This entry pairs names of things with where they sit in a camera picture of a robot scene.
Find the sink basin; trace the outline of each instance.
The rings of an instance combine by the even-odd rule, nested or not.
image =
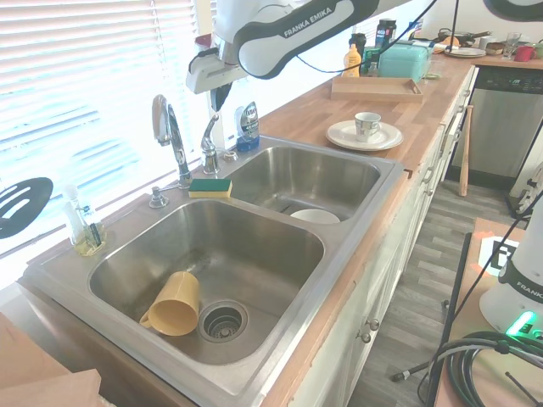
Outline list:
[[[161,337],[193,360],[224,365],[261,346],[323,252],[308,231],[222,202],[198,201],[111,254],[90,287],[139,321],[172,273],[190,271],[200,283],[199,327],[184,337]]]
[[[379,179],[368,162],[291,147],[268,148],[234,171],[232,197],[291,215],[323,209],[347,220]]]
[[[256,407],[403,171],[384,159],[261,137],[235,162],[220,159],[229,199],[149,196],[106,222],[109,239],[82,258],[66,243],[30,264],[20,282],[41,291],[196,405]],[[213,178],[201,169],[195,178]],[[342,221],[295,219],[324,209]],[[138,321],[167,278],[200,282],[199,325],[164,337]]]

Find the chrome faucet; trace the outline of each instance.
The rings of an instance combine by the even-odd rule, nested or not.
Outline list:
[[[181,189],[190,188],[192,175],[188,169],[187,155],[183,148],[176,115],[171,105],[162,95],[156,96],[153,100],[153,130],[154,138],[161,146],[171,144],[173,147],[173,153],[179,166],[179,183],[175,187]]]
[[[202,137],[202,143],[200,147],[202,148],[202,153],[204,157],[202,158],[204,173],[205,174],[217,174],[221,169],[219,168],[219,159],[217,157],[217,150],[213,140],[211,140],[211,131],[213,126],[219,120],[219,115],[215,113],[210,120],[210,123],[205,129],[204,136]]]

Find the drain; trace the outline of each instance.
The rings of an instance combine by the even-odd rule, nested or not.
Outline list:
[[[199,317],[199,333],[213,343],[230,342],[247,326],[247,311],[234,301],[220,301],[206,308]]]

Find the wooden floor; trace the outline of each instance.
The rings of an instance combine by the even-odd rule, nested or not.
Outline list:
[[[418,407],[417,385],[424,372],[405,382],[389,377],[429,360],[439,345],[464,236],[477,217],[512,224],[503,195],[469,186],[442,183],[430,206],[404,275],[350,400],[349,407]]]

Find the wooden tray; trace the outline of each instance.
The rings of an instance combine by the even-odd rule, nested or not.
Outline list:
[[[349,78],[332,81],[332,100],[371,100],[374,102],[422,103],[424,95],[409,78]]]

